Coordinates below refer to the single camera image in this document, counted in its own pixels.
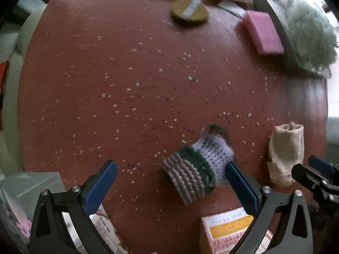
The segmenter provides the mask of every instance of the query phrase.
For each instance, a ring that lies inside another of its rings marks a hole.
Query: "round table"
[[[261,185],[272,186],[274,126],[305,126],[305,159],[325,147],[323,80],[284,76],[280,57],[258,56],[241,21],[218,7],[207,6],[204,25],[175,23],[173,1],[50,1],[20,78],[25,170],[58,171],[69,189],[116,161],[103,204],[134,254],[198,253],[200,218],[240,206],[230,187],[184,206],[160,168],[204,125],[229,131]],[[296,188],[306,191],[279,190]]]

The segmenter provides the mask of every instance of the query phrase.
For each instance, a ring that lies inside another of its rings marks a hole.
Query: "striped knitted cuff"
[[[227,144],[226,131],[210,125],[192,146],[184,146],[161,163],[185,204],[210,193],[225,177],[226,164],[234,152]]]

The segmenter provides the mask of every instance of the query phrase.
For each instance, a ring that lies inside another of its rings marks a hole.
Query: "yellow label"
[[[233,220],[225,224],[212,226],[210,227],[210,232],[213,239],[225,237],[249,227],[252,220],[253,217],[247,215],[240,219]]]

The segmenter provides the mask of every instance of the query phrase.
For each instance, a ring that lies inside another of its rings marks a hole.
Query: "beige sock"
[[[283,187],[293,184],[292,167],[304,160],[304,126],[291,122],[274,127],[268,157],[271,181]]]

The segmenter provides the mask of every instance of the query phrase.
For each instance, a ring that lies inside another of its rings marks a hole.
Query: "blue gripper pad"
[[[95,214],[98,211],[104,197],[112,186],[118,174],[117,164],[108,160],[105,165],[98,171],[93,185],[84,192],[83,210],[87,216]]]
[[[247,214],[259,213],[258,198],[232,162],[226,165],[226,177]]]
[[[332,163],[327,163],[326,161],[314,155],[309,157],[308,164],[312,168],[319,171],[322,175],[325,175],[327,177],[332,177],[335,172],[335,168],[333,167]]]

